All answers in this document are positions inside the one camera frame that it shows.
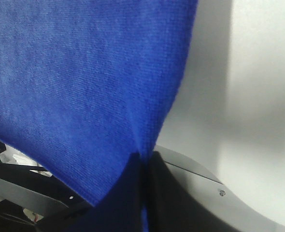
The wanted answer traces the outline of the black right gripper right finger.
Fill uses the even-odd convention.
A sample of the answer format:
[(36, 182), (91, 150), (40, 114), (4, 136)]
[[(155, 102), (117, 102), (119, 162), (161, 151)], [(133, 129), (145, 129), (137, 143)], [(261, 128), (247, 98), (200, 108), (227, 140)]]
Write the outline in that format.
[(231, 226), (217, 218), (178, 183), (159, 152), (147, 168), (147, 215), (150, 232), (229, 232)]

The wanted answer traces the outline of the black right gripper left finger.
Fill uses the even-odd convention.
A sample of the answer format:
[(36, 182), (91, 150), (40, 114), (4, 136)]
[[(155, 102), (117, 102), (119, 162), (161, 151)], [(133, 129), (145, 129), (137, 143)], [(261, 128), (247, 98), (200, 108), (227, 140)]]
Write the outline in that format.
[(132, 153), (111, 190), (94, 207), (81, 206), (38, 224), (38, 232), (142, 232), (142, 164)]

